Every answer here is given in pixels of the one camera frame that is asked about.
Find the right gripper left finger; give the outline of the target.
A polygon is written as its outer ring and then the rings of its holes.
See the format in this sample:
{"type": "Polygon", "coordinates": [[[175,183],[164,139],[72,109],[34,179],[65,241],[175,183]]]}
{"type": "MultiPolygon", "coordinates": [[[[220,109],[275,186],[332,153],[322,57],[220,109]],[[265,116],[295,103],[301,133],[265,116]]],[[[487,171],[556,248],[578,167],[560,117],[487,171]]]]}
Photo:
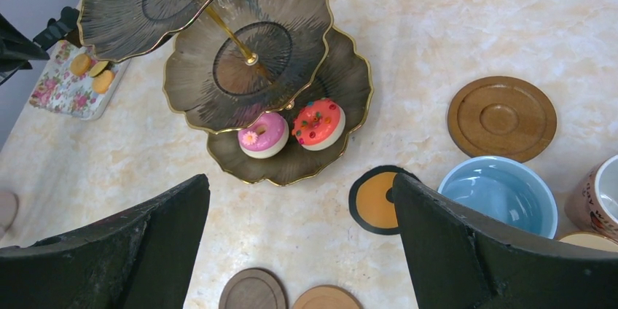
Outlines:
{"type": "Polygon", "coordinates": [[[79,229],[1,250],[3,308],[181,308],[210,202],[198,174],[79,229]]]}

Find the orange sprinkled donut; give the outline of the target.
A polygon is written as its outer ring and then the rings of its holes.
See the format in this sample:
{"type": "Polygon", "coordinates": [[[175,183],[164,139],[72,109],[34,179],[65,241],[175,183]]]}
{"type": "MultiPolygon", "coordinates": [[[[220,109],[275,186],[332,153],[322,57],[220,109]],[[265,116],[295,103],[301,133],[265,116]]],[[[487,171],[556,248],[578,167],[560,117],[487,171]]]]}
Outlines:
{"type": "Polygon", "coordinates": [[[309,102],[293,121],[292,136],[306,150],[321,151],[343,134],[345,112],[329,98],[309,102]]]}

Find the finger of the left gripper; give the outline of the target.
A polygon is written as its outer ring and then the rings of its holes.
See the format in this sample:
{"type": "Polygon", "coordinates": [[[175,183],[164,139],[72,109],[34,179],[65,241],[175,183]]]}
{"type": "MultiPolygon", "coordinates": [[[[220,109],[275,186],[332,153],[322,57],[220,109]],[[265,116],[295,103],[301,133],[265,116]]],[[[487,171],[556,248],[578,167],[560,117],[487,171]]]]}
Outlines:
{"type": "Polygon", "coordinates": [[[45,50],[1,15],[1,85],[18,71],[32,69],[31,61],[49,59],[45,50]]]}

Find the pink frosted donut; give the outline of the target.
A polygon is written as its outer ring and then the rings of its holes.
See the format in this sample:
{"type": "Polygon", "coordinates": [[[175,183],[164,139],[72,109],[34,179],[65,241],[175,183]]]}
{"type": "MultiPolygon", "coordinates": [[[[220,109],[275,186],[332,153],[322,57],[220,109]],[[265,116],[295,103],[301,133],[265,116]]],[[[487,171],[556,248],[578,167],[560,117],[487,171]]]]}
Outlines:
{"type": "Polygon", "coordinates": [[[278,113],[265,113],[249,128],[239,130],[237,139],[246,155],[266,159],[285,147],[289,140],[289,125],[278,113]]]}

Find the black metal tongs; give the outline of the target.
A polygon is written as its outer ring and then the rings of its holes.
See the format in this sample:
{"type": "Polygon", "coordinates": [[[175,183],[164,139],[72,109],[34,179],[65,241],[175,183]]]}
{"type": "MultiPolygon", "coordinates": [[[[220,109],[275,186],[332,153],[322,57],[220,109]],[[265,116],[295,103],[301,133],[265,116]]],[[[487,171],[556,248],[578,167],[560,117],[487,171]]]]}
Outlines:
{"type": "Polygon", "coordinates": [[[80,11],[73,7],[64,7],[58,20],[51,18],[47,27],[37,34],[33,41],[43,50],[48,50],[61,40],[65,40],[77,48],[82,47],[77,21],[80,11]]]}

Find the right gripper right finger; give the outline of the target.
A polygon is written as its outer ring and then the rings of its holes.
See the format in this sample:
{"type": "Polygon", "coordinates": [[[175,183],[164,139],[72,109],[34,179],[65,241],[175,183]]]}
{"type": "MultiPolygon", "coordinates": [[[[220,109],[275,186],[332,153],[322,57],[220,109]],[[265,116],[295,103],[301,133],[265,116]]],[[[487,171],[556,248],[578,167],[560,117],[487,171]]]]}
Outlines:
{"type": "Polygon", "coordinates": [[[617,254],[511,227],[397,174],[393,199],[420,308],[615,308],[617,254]]]}

